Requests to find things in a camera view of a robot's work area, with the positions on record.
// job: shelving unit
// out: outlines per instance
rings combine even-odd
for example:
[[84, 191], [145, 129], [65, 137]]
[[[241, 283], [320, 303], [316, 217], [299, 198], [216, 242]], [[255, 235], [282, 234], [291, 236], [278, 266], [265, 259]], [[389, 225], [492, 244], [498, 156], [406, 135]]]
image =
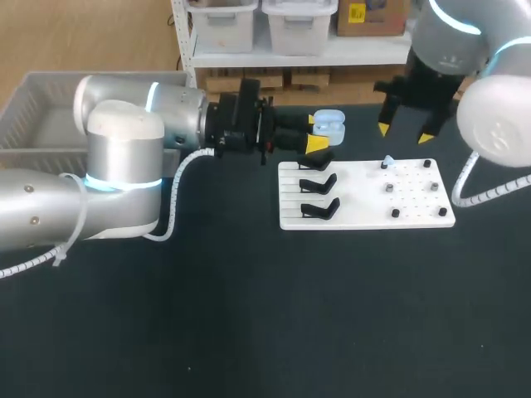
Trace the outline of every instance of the shelving unit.
[[330, 32], [328, 48], [321, 56], [278, 56], [271, 50], [267, 16], [258, 12], [252, 52], [212, 54], [202, 49], [194, 30], [189, 33], [183, 0], [172, 0], [172, 8], [183, 69], [190, 73], [194, 87], [197, 87], [196, 68], [405, 64], [412, 42], [413, 20], [408, 22], [403, 36], [338, 37], [335, 32]]

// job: white board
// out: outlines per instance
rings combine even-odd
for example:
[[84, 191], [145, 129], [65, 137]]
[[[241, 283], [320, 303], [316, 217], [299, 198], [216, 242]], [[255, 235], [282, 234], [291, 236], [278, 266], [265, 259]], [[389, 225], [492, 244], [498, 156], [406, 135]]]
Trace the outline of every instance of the white board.
[[[382, 161], [331, 162], [323, 172], [299, 167], [295, 162], [279, 164], [280, 227], [283, 230], [386, 230], [447, 228], [455, 224], [454, 212], [437, 162], [426, 159], [397, 160], [387, 170]], [[300, 179], [325, 183], [336, 173], [338, 181], [328, 195], [301, 192]], [[439, 184], [437, 191], [431, 185]], [[388, 184], [393, 185], [387, 192]], [[328, 207], [338, 197], [341, 206], [331, 220], [303, 217], [300, 205]], [[440, 216], [441, 208], [447, 209]], [[393, 209], [400, 216], [392, 216]]]

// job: dark table surface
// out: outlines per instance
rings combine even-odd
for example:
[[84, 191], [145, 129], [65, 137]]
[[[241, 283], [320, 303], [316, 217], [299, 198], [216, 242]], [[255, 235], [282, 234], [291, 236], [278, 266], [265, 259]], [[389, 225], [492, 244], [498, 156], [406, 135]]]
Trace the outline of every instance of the dark table surface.
[[[384, 140], [378, 107], [342, 110], [338, 160], [435, 158], [450, 191], [470, 154], [455, 121], [418, 147], [422, 114]], [[282, 231], [292, 158], [197, 161], [169, 242], [78, 243], [0, 281], [0, 396], [531, 396], [531, 190], [450, 229]], [[479, 161], [465, 194], [525, 172]]]

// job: robotic arm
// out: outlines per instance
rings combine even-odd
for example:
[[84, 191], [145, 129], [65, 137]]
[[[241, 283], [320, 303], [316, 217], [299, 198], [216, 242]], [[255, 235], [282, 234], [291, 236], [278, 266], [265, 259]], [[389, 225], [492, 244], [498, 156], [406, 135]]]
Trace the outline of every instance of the robotic arm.
[[530, 166], [529, 66], [529, 0], [426, 0], [405, 77], [375, 87], [387, 93], [380, 129], [387, 134], [397, 107], [404, 104], [432, 111], [419, 143], [435, 137], [455, 112], [451, 100], [463, 79], [482, 70], [457, 109], [461, 135], [494, 163]]
[[311, 153], [328, 147], [327, 137], [309, 134], [307, 114], [283, 119], [270, 100], [259, 98], [259, 89], [257, 80], [243, 80], [239, 95], [222, 94], [209, 104], [202, 90], [87, 76], [74, 100], [76, 127], [88, 141], [86, 176], [80, 183], [31, 170], [0, 171], [0, 251], [58, 245], [73, 231], [74, 240], [166, 240], [172, 218], [166, 235], [149, 235], [158, 224], [164, 148], [196, 151], [178, 169], [174, 205], [180, 175], [198, 156], [258, 152], [265, 164], [275, 148]]

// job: white cable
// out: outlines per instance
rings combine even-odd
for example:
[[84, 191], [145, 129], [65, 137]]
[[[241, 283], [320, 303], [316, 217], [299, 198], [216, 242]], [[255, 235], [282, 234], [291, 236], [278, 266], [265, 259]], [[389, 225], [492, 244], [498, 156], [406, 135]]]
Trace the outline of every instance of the white cable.
[[72, 235], [70, 235], [70, 238], [64, 245], [58, 246], [60, 247], [60, 249], [59, 251], [57, 251], [56, 260], [52, 264], [54, 267], [58, 267], [59, 264], [66, 258], [66, 252], [72, 247], [72, 245], [74, 245], [74, 242], [76, 242], [77, 238], [80, 236], [80, 233], [83, 230], [83, 227], [85, 226], [86, 213], [88, 211], [87, 209], [88, 194], [86, 191], [85, 184], [83, 183], [83, 180], [81, 180], [75, 174], [70, 174], [68, 172], [63, 172], [62, 174], [59, 174], [59, 177], [70, 177], [76, 182], [81, 192], [81, 209], [80, 209], [80, 214], [77, 215], [76, 227], [72, 231]]
[[162, 236], [147, 234], [144, 235], [144, 238], [154, 240], [155, 242], [164, 242], [172, 236], [173, 228], [175, 227], [175, 215], [177, 212], [177, 191], [179, 189], [179, 182], [181, 181], [181, 176], [183, 175], [184, 169], [187, 167], [187, 165], [190, 164], [192, 160], [200, 158], [201, 156], [214, 156], [214, 149], [198, 149], [197, 151], [190, 153], [184, 158], [177, 171], [175, 172], [175, 177], [173, 179], [172, 184], [172, 192], [170, 196], [168, 229], [166, 230], [166, 233]]
[[80, 214], [77, 217], [76, 227], [72, 231], [71, 237], [64, 245], [58, 245], [47, 251], [44, 255], [39, 255], [33, 260], [26, 261], [25, 263], [14, 265], [13, 267], [1, 269], [0, 270], [0, 279], [7, 278], [8, 276], [13, 276], [19, 272], [25, 271], [27, 269], [33, 268], [36, 265], [42, 264], [48, 260], [56, 257], [56, 260], [53, 263], [53, 266], [57, 267], [61, 261], [66, 258], [66, 252], [71, 248], [76, 239], [79, 237], [83, 226], [85, 225], [86, 213], [87, 213], [87, 191], [83, 181], [77, 177], [75, 174], [63, 173], [60, 174], [60, 177], [70, 177], [72, 178], [77, 186], [80, 188], [81, 192], [81, 209]]
[[486, 201], [492, 201], [497, 197], [502, 197], [508, 193], [518, 191], [519, 189], [526, 188], [531, 185], [531, 174], [525, 177], [517, 178], [516, 180], [500, 185], [494, 189], [482, 192], [479, 195], [473, 197], [461, 198], [461, 191], [465, 186], [466, 180], [470, 175], [470, 172], [474, 168], [475, 163], [477, 162], [480, 155], [477, 152], [473, 152], [468, 161], [466, 162], [461, 174], [455, 182], [454, 189], [451, 193], [451, 201], [454, 205], [458, 207], [472, 207], [479, 205], [480, 203], [485, 203]]

